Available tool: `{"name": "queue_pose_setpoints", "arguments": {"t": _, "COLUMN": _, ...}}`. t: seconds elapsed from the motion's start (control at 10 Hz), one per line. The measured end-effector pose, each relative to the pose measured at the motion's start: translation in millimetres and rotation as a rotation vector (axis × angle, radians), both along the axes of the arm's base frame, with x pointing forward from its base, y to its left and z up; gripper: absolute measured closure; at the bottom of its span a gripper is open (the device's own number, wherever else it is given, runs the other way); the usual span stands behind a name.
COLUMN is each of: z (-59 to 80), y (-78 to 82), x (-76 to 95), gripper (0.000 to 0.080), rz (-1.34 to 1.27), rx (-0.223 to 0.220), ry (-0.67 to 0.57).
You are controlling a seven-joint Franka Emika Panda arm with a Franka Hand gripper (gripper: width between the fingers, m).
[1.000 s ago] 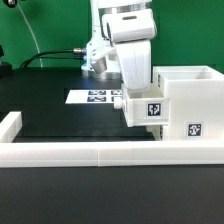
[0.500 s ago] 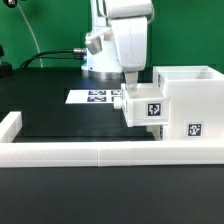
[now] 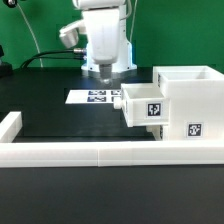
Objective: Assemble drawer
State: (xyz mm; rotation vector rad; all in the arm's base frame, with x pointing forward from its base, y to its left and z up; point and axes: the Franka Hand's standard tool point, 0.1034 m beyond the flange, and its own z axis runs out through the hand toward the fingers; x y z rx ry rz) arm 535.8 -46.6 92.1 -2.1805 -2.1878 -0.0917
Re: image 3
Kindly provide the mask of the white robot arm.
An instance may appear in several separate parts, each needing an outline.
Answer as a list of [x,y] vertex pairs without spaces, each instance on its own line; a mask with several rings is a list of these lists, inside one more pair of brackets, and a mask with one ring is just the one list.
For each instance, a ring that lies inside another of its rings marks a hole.
[[64,26],[59,37],[67,48],[74,47],[79,34],[87,36],[86,63],[82,69],[98,74],[109,84],[115,74],[135,70],[132,44],[126,37],[126,20],[132,13],[131,0],[72,0],[82,19]]

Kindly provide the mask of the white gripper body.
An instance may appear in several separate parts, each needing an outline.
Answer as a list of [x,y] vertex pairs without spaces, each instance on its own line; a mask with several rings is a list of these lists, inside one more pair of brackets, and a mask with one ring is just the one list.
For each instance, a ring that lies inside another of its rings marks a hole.
[[60,29],[62,43],[67,48],[74,47],[78,43],[78,32],[86,34],[93,62],[98,65],[115,63],[119,54],[119,8],[85,10],[82,17]]

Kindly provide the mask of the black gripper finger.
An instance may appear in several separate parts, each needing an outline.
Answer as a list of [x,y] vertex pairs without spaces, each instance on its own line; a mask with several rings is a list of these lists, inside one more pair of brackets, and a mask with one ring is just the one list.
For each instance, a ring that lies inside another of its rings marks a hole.
[[99,66],[100,71],[100,81],[104,84],[109,84],[111,82],[112,65],[102,64]]

